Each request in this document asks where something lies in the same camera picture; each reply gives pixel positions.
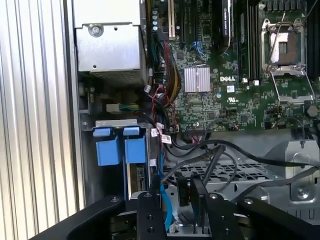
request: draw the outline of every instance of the motherboard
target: motherboard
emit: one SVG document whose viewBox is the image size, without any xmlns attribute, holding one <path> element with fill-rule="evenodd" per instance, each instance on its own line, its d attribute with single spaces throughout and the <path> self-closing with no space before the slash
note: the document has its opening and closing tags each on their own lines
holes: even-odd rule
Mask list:
<svg viewBox="0 0 320 240">
<path fill-rule="evenodd" d="M 153 0 L 152 29 L 167 34 L 181 76 L 177 131 L 271 129 L 288 117 L 311 127 L 320 91 L 306 73 L 307 14 L 303 0 Z"/>
</svg>

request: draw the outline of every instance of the white label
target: white label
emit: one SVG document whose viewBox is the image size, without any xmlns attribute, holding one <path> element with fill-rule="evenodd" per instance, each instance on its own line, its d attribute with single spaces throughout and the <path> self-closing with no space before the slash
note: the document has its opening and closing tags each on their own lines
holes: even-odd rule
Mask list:
<svg viewBox="0 0 320 240">
<path fill-rule="evenodd" d="M 228 101 L 227 102 L 228 103 L 237 103 L 237 102 L 239 102 L 239 100 L 236 99 L 235 97 L 228 97 Z"/>
<path fill-rule="evenodd" d="M 245 16 L 242 13 L 240 16 L 240 25 L 241 25 L 241 43 L 245 42 Z"/>
<path fill-rule="evenodd" d="M 150 162 L 149 162 L 149 166 L 150 167 L 156 167 L 157 166 L 157 159 L 150 159 Z"/>
<path fill-rule="evenodd" d="M 226 86 L 226 92 L 227 93 L 234 93 L 235 92 L 235 86 L 234 85 Z"/>
<path fill-rule="evenodd" d="M 156 127 L 157 127 L 158 129 L 165 129 L 165 125 L 161 124 L 160 122 L 157 122 L 157 123 L 156 123 Z"/>
<path fill-rule="evenodd" d="M 236 79 L 233 76 L 221 76 L 220 82 L 235 82 Z"/>
<path fill-rule="evenodd" d="M 151 129 L 151 137 L 154 138 L 154 137 L 158 136 L 158 134 L 159 134 L 158 129 L 156 129 L 156 128 Z"/>
<path fill-rule="evenodd" d="M 163 142 L 164 144 L 172 144 L 171 136 L 162 134 L 161 135 L 161 142 Z"/>
</svg>

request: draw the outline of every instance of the chip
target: chip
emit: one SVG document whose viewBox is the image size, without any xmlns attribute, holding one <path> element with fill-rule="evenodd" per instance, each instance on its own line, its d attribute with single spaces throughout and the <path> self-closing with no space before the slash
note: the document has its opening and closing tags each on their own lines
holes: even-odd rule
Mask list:
<svg viewBox="0 0 320 240">
<path fill-rule="evenodd" d="M 182 51 L 178 51 L 176 53 L 176 59 L 183 60 L 184 58 L 185 58 L 185 55 Z"/>
<path fill-rule="evenodd" d="M 215 119 L 215 113 L 214 112 L 209 112 L 208 113 L 208 118 L 209 119 Z"/>
<path fill-rule="evenodd" d="M 240 116 L 240 122 L 241 122 L 241 123 L 246 123 L 247 121 L 248 121 L 247 115 L 241 115 L 241 116 Z"/>
</svg>

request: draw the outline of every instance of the white connector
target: white connector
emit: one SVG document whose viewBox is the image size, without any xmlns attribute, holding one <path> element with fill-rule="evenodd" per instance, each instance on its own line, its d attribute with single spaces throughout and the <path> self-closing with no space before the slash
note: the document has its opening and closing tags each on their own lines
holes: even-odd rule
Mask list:
<svg viewBox="0 0 320 240">
<path fill-rule="evenodd" d="M 109 113 L 120 112 L 119 104 L 107 104 L 106 111 Z"/>
</svg>

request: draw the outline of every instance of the yellow wire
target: yellow wire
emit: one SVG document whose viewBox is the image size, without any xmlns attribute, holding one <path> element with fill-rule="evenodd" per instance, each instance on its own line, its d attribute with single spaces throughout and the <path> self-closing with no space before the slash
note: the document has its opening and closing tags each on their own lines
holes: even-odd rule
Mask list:
<svg viewBox="0 0 320 240">
<path fill-rule="evenodd" d="M 178 92 L 178 81 L 179 81 L 179 79 L 178 79 L 178 72 L 177 72 L 177 69 L 176 69 L 176 68 L 174 68 L 173 71 L 174 71 L 174 86 L 173 86 L 173 91 L 172 91 L 172 95 L 171 95 L 171 97 L 170 97 L 170 99 L 169 99 L 169 102 L 165 105 L 165 107 L 167 107 L 170 103 L 172 103 L 172 102 L 173 102 L 173 99 L 174 99 L 174 98 L 177 96 L 177 94 L 179 93 L 179 92 Z"/>
</svg>

